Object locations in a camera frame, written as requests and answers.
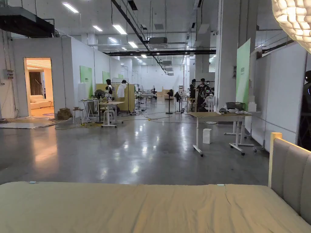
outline fluorescent light panel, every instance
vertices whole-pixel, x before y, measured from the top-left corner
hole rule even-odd
[[[71,10],[73,13],[79,13],[78,11],[77,11],[77,9],[76,8],[74,8],[72,5],[70,5],[69,3],[63,3],[63,5],[65,6],[65,7],[67,7],[69,10]]]
[[[138,46],[133,41],[129,41],[128,43],[130,46],[132,46],[132,48],[138,48]]]
[[[93,28],[95,28],[97,31],[99,32],[102,32],[103,30],[99,27],[99,26],[96,26],[96,25],[93,25]]]
[[[120,25],[113,25],[113,27],[121,34],[121,35],[127,35],[126,31],[120,26]]]
[[[112,37],[108,37],[109,40],[111,40],[113,43],[117,43],[117,40],[115,38],[112,38]]]

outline green banner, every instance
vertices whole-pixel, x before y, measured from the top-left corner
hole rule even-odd
[[[248,92],[249,92],[249,56],[251,40],[238,48],[237,68],[236,68],[236,102],[244,103],[244,110],[248,110]]]
[[[106,83],[107,79],[110,79],[110,73],[103,71],[103,83]]]
[[[80,66],[81,82],[86,83],[86,88],[89,91],[89,98],[93,95],[93,82],[92,82],[92,68]]]

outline white stool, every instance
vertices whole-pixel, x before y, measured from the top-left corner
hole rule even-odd
[[[211,132],[212,129],[203,129],[203,143],[205,144],[211,143]]]
[[[84,109],[79,109],[79,110],[72,110],[72,123],[75,123],[75,117],[76,117],[76,112],[81,112],[81,123],[83,124],[83,110]]]
[[[111,125],[110,124],[110,113],[112,114],[113,121],[115,120],[114,111],[113,110],[106,110],[106,111],[104,111],[104,123],[102,124],[101,127],[104,127],[104,126],[114,126],[115,128],[117,127],[117,125]],[[107,124],[106,125],[105,125],[105,116],[107,116]]]

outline standing fan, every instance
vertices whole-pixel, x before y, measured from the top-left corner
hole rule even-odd
[[[173,93],[173,90],[171,89],[167,94],[169,95],[169,111],[166,112],[166,114],[173,114],[173,113],[170,111],[171,96],[173,96],[173,94],[174,94],[174,93]]]
[[[103,90],[101,90],[101,89],[98,89],[95,92],[95,96],[98,99],[98,113],[99,113],[99,122],[100,122],[100,105],[99,105],[99,102],[100,102],[101,98],[105,97],[105,92]]]

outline cream sofa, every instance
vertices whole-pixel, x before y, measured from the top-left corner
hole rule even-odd
[[[43,99],[42,95],[31,95],[30,96],[30,106],[31,109],[38,109],[42,107],[50,107],[53,106],[52,99]]]

